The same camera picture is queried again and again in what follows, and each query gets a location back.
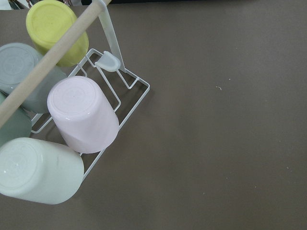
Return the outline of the pink plastic cup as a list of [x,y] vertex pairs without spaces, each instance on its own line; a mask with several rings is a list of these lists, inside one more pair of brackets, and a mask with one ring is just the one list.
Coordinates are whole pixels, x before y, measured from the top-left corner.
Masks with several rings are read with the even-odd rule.
[[48,94],[48,110],[66,144],[96,153],[116,139],[119,121],[99,85],[83,76],[59,81]]

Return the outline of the white plastic cup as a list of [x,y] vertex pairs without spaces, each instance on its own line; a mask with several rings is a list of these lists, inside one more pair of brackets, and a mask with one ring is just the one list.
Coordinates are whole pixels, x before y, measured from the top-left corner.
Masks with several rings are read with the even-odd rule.
[[59,143],[16,138],[0,149],[0,192],[5,196],[59,204],[77,192],[83,173],[79,153]]

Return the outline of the mint plastic cup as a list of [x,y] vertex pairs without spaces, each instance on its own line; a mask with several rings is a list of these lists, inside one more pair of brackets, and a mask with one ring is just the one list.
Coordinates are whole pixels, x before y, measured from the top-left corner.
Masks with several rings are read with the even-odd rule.
[[0,146],[15,138],[30,137],[32,123],[29,115],[18,108],[0,128]]

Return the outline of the yellow plastic cup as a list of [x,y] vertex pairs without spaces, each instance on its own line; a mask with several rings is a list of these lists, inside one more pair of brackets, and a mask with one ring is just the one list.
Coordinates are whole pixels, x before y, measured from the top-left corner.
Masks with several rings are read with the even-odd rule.
[[[26,28],[36,50],[45,55],[76,20],[75,13],[64,3],[57,0],[43,0],[29,10]],[[89,39],[84,32],[57,65],[60,67],[76,65],[84,58],[88,48]]]

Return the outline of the grey plastic cup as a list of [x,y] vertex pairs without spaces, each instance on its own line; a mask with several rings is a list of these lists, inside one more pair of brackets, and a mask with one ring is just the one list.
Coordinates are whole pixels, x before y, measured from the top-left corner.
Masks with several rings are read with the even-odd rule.
[[[22,43],[9,43],[0,47],[0,91],[9,95],[42,59],[33,47]],[[27,111],[44,114],[48,112],[47,97],[52,87],[67,75],[55,66],[33,92],[24,100]]]

